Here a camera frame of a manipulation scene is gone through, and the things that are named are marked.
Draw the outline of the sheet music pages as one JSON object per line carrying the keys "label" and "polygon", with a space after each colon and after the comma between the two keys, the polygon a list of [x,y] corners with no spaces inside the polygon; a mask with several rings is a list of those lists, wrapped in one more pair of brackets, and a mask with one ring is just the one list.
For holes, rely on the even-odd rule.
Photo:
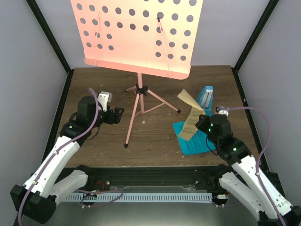
{"label": "sheet music pages", "polygon": [[197,103],[197,101],[183,89],[177,96],[180,100],[191,106],[191,111],[186,119],[181,132],[178,137],[190,141],[194,134],[197,132],[196,123],[199,121],[200,115],[205,115],[204,109]]}

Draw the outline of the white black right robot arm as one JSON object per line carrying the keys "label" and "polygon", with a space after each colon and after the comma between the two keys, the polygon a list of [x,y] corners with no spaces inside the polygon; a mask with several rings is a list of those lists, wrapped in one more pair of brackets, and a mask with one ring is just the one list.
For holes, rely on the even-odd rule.
{"label": "white black right robot arm", "polygon": [[217,154],[227,162],[209,177],[210,186],[224,188],[243,204],[259,226],[298,226],[300,206],[292,205],[256,165],[246,144],[233,136],[225,114],[200,115],[196,128],[207,135]]}

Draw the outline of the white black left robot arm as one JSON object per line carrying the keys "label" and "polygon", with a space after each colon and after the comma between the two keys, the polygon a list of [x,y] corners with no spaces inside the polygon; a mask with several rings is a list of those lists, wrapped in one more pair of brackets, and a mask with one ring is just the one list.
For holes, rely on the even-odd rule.
{"label": "white black left robot arm", "polygon": [[96,195],[96,175],[88,166],[80,165],[67,177],[60,181],[57,179],[69,159],[85,141],[92,139],[92,129],[100,128],[103,123],[120,123],[124,109],[111,109],[108,105],[110,100],[111,95],[106,92],[97,97],[83,97],[36,172],[22,186],[15,185],[11,189],[19,224],[22,223],[22,216],[40,224],[48,222],[59,203],[77,190]]}

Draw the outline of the blue metronome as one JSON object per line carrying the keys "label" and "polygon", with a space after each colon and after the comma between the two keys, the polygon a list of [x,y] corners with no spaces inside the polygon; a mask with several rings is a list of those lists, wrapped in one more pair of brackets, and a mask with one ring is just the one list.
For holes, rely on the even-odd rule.
{"label": "blue metronome", "polygon": [[211,115],[213,95],[213,86],[205,86],[195,98],[196,102],[204,109],[206,115]]}

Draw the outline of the clear plastic metronome cover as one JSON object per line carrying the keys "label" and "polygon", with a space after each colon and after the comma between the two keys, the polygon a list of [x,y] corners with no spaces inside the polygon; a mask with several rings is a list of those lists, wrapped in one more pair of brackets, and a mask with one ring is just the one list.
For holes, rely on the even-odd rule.
{"label": "clear plastic metronome cover", "polygon": [[208,108],[210,101],[211,101],[211,95],[212,95],[212,91],[211,90],[206,90],[204,93],[204,97],[202,100],[202,104],[204,108]]}

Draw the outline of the teal paper strip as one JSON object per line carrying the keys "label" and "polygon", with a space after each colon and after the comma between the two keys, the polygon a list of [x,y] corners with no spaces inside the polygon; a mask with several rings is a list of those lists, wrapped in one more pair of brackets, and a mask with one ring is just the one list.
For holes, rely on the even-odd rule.
{"label": "teal paper strip", "polygon": [[173,124],[173,128],[183,155],[195,155],[215,150],[213,143],[208,141],[207,135],[200,130],[198,130],[189,141],[180,138],[179,134],[184,123],[185,121]]}

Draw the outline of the pink music stand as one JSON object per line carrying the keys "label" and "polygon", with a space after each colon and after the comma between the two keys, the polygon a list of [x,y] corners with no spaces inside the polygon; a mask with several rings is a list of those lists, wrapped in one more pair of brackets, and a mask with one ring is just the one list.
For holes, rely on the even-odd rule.
{"label": "pink music stand", "polygon": [[142,75],[184,80],[201,0],[73,0],[85,63],[137,74],[132,116],[146,113]]}

